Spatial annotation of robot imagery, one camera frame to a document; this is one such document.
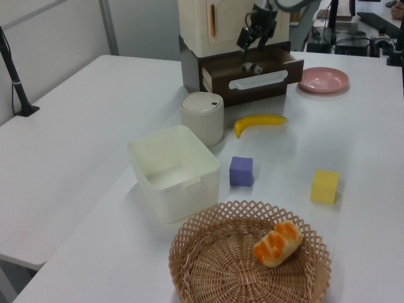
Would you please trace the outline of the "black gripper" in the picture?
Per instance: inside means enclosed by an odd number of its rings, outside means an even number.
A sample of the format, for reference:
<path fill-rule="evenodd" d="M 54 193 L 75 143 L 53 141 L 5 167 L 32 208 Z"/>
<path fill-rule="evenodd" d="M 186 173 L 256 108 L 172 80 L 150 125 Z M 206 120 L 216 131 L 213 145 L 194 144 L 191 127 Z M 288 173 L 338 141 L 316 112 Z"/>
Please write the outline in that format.
<path fill-rule="evenodd" d="M 263 51 L 269 38 L 272 38 L 276 29 L 276 16 L 278 8 L 271 1 L 255 1 L 250 15 L 250 29 L 254 38 L 260 38 L 257 50 Z M 242 58 L 246 57 L 247 51 L 252 44 L 251 32 L 243 27 L 237 39 Z"/>

